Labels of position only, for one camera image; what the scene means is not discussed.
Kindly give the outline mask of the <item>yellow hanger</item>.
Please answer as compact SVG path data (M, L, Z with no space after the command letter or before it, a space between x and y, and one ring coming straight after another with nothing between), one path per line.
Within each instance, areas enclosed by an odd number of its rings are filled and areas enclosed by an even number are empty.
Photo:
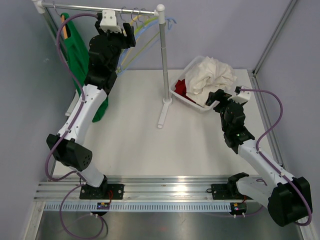
M145 20L146 18L143 17L142 15L140 14L137 14L135 17L133 17L131 19L131 22L130 24L133 26L135 24L135 28L134 28L134 34L136 35L137 32L143 28L145 26ZM125 50L123 53L122 53L122 57L123 59L121 60L121 64L124 64L125 63L125 60L128 58L128 53L130 53L131 50Z

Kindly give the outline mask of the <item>beige t shirt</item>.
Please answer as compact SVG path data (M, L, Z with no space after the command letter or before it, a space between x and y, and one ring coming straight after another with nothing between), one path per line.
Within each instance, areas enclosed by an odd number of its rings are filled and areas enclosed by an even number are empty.
M237 76L230 65L206 56L185 74L186 96L207 108L210 92L228 90L236 80Z

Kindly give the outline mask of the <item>lime green hanger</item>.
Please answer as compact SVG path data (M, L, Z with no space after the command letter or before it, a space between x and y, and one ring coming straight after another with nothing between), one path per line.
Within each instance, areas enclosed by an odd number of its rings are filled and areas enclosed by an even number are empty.
M140 25L137 25L137 29L134 31L136 43L140 43L145 33L157 24L157 17L145 17L144 21ZM151 48L153 42L156 42L159 34L160 33L157 32L151 39L148 40L148 42L145 43L144 46L142 46L138 50L133 50L132 48L123 50L120 54L116 73L120 75L128 70L134 63L136 63L138 59L143 55L143 53Z

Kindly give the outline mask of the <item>red t shirt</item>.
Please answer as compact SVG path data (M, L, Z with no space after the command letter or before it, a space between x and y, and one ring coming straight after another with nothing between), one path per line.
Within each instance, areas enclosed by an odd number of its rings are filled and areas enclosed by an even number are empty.
M182 103L193 103L193 104L196 103L194 100L192 100L187 96L187 87L186 87L185 79L182 79L182 80L179 79L176 82L176 84L174 85L174 93L175 93L174 96L175 97L178 96L177 99Z

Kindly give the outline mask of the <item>green t shirt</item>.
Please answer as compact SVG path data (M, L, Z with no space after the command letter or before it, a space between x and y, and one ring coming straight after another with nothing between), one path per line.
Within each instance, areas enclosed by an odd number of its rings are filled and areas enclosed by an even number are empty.
M66 30L62 30L62 33L66 31L68 36L67 38L64 38L64 44L67 50L67 65L74 76L77 78L82 89L85 83L86 75L88 73L88 49L72 20L65 25L65 28ZM108 105L109 99L107 97L96 111L92 119L93 123L99 122L103 118Z

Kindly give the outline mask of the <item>orange hanger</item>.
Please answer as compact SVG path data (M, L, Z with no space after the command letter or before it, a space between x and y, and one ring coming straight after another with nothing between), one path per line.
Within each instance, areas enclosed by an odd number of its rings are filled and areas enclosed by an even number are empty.
M63 14L60 16L60 20L62 24L65 22L65 16ZM68 38L68 31L65 25L62 28L62 33L63 33L63 39L66 40Z

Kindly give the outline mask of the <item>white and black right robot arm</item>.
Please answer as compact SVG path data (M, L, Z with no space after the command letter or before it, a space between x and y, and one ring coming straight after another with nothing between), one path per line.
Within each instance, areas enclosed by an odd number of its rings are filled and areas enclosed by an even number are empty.
M232 198L249 197L268 210L273 221L284 227L294 223L306 227L312 222L312 196L310 183L304 177L295 177L268 156L260 147L265 133L256 139L245 127L244 105L254 89L237 86L235 95L222 89L210 92L206 105L217 103L226 145L246 160L262 177L259 183L247 173L228 178L227 193Z

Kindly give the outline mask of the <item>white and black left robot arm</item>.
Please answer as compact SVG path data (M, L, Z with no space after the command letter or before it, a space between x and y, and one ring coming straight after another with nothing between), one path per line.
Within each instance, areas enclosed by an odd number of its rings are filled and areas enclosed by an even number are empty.
M88 71L79 100L60 131L46 139L49 155L82 177L80 198L84 200L111 197L108 178L95 167L92 151L83 144L90 123L115 84L122 51L136 45L134 27L129 23L107 26L98 20L96 28L98 35L89 42Z

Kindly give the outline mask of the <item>silver clothes rack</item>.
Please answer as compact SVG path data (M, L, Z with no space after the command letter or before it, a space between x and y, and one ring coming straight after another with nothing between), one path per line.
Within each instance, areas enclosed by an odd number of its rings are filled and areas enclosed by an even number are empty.
M168 74L168 59L167 59L167 46L166 46L166 28L169 26L167 24L167 19L165 15L165 6L163 4L158 4L155 10L142 10L139 8L126 9L126 8L109 8L109 7L95 7L95 6L84 6L84 5L70 5L70 4L56 4L56 3L46 3L43 0L34 0L33 4L37 9L39 14L44 14L46 8L55 9L66 9L66 10L79 10L79 11L91 11L102 13L102 10L114 10L117 15L142 15L151 16L158 18L159 25L159 39L160 39L160 49L161 49L161 62L162 62L162 73L163 73L163 84L164 84L164 98L162 100L163 107L159 116L157 127L162 129L166 116L169 110L169 106L172 104L172 98L169 91L169 74Z

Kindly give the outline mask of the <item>white plastic basket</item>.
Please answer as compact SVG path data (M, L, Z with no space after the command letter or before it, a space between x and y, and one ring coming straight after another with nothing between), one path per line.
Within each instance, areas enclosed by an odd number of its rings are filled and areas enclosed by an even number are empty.
M183 70L180 70L179 73L175 74L169 80L169 92L171 93L171 96L174 97L178 102L181 102L182 104L194 109L195 111L197 111L199 113L205 113L206 111L211 110L217 102L212 103L210 106L202 107L202 106L188 100L187 98L181 96L180 94L176 93L175 92L175 89L176 89L175 85L178 82L178 80L185 79L186 73L189 70L191 70L196 64L200 63L204 59L205 59L204 56L201 56L201 55L196 56Z

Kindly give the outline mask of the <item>aluminium corner post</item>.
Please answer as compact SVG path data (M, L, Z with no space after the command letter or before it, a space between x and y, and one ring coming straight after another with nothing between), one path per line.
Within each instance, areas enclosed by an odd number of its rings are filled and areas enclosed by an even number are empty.
M279 22L277 23L270 39L267 42L257 64L255 65L254 69L252 70L252 74L254 77L258 76L259 71L261 70L265 60L267 59L268 55L270 54L273 46L275 45L276 41L278 40L282 30L284 29L286 23L288 22L292 12L294 11L297 3L299 0L290 0L287 7L285 8Z

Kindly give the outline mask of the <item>aluminium frame rail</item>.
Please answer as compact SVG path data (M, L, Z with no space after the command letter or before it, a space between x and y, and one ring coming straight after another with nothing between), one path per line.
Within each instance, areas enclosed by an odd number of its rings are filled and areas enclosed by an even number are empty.
M224 184L225 175L205 176L109 176L110 184L123 184L122 202L212 202L207 189L212 184ZM35 202L61 201L80 183L71 175L61 181L41 181L36 189Z

